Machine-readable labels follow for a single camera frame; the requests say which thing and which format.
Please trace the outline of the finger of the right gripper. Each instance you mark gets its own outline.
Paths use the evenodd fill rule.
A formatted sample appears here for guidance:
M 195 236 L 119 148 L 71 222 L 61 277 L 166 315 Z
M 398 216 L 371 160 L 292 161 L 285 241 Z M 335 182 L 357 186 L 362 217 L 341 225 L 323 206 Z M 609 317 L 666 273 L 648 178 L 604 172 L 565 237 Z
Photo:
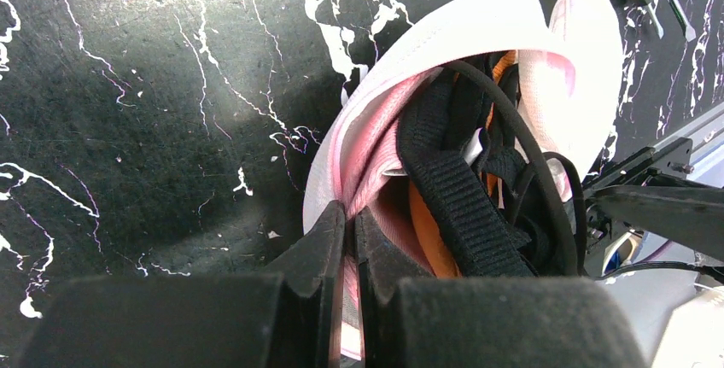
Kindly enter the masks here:
M 723 190 L 616 185 L 593 194 L 606 215 L 723 260 Z

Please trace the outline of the orange black bra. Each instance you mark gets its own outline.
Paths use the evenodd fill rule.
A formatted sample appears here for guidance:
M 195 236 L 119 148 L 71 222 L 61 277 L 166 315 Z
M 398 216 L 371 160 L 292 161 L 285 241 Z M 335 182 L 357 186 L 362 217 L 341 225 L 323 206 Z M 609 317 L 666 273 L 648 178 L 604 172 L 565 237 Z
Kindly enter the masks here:
M 526 156 L 511 51 L 472 56 L 471 79 L 444 68 L 403 108 L 396 149 L 412 227 L 433 274 L 580 276 L 586 205 L 575 165 L 554 151 Z

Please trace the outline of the white round mesh laundry bag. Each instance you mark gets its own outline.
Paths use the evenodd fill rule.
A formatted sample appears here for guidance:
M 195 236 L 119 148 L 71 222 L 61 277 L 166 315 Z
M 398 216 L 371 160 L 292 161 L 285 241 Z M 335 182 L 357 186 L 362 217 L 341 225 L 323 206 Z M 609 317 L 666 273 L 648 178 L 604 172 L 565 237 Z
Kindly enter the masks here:
M 414 258 L 412 228 L 379 204 L 400 113 L 444 61 L 513 50 L 522 69 L 522 117 L 544 151 L 569 158 L 580 175 L 598 159 L 616 115 L 622 38 L 610 0 L 453 0 L 408 30 L 362 79 L 312 163 L 303 205 L 310 229 L 338 200 L 348 217 L 370 207 L 392 242 Z

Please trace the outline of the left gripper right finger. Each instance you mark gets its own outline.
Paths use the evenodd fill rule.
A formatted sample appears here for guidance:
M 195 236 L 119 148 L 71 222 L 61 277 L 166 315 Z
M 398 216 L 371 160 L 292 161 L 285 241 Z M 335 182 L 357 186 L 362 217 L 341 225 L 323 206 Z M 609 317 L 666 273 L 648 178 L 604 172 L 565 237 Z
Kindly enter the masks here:
M 614 299 L 579 277 L 429 277 L 369 209 L 354 224 L 368 367 L 643 367 Z

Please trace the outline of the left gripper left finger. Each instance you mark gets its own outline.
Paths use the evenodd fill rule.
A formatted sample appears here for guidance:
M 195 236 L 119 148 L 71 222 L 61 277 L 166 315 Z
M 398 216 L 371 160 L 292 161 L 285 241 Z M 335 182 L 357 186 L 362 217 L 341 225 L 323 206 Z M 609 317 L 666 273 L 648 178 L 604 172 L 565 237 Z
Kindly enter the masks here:
M 70 282 L 19 367 L 337 367 L 346 218 L 330 202 L 258 272 Z

